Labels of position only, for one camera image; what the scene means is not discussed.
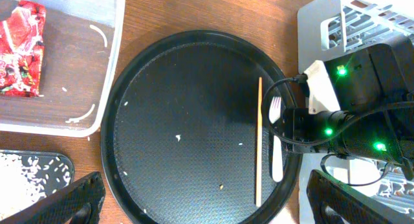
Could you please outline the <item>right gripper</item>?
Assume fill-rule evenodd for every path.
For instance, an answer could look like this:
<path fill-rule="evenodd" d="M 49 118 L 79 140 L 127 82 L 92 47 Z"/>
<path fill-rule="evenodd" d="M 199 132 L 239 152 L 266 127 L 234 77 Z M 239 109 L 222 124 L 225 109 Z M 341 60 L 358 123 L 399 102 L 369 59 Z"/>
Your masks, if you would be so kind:
<path fill-rule="evenodd" d="M 347 111 L 310 114 L 307 108 L 282 112 L 283 136 L 292 153 L 326 152 L 349 120 Z M 307 197 L 316 223 L 413 223 L 409 216 L 371 199 L 345 183 L 319 170 L 312 170 Z"/>

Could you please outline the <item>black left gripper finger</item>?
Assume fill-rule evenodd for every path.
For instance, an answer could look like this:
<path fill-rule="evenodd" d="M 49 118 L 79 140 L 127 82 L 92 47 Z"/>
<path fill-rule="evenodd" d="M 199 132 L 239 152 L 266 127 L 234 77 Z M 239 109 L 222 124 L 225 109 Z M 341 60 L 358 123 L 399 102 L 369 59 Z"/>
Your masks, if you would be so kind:
<path fill-rule="evenodd" d="M 105 199 L 100 172 L 91 172 L 1 223 L 98 223 Z"/>

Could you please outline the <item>white plastic fork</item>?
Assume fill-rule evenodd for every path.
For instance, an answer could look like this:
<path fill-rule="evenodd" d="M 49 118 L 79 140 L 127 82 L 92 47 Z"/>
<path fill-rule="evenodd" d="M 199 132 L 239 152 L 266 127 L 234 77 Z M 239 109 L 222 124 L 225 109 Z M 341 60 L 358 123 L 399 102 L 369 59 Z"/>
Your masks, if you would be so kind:
<path fill-rule="evenodd" d="M 268 119 L 271 124 L 275 124 L 281 116 L 281 97 L 274 96 L 270 103 Z M 281 149 L 281 141 L 278 136 L 273 138 L 272 152 L 272 178 L 275 182 L 283 180 L 283 156 Z"/>

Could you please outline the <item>red strawberry snack wrapper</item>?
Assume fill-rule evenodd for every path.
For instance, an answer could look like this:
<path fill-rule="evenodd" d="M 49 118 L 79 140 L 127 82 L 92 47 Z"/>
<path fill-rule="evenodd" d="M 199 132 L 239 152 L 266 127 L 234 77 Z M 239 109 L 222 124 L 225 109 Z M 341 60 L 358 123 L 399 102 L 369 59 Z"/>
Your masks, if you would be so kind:
<path fill-rule="evenodd" d="M 22 0 L 1 22 L 1 94 L 39 96 L 46 8 Z"/>

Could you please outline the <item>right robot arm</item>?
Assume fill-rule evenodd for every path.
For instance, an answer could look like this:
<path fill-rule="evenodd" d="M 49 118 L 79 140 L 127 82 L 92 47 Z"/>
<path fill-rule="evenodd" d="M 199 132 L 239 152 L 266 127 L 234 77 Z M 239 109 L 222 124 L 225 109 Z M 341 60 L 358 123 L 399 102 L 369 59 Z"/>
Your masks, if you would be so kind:
<path fill-rule="evenodd" d="M 306 108 L 290 107 L 272 131 L 292 153 L 322 153 L 307 197 L 316 223 L 412 223 L 413 209 L 379 200 L 393 170 L 413 179 L 413 44 L 389 39 L 294 77 Z"/>

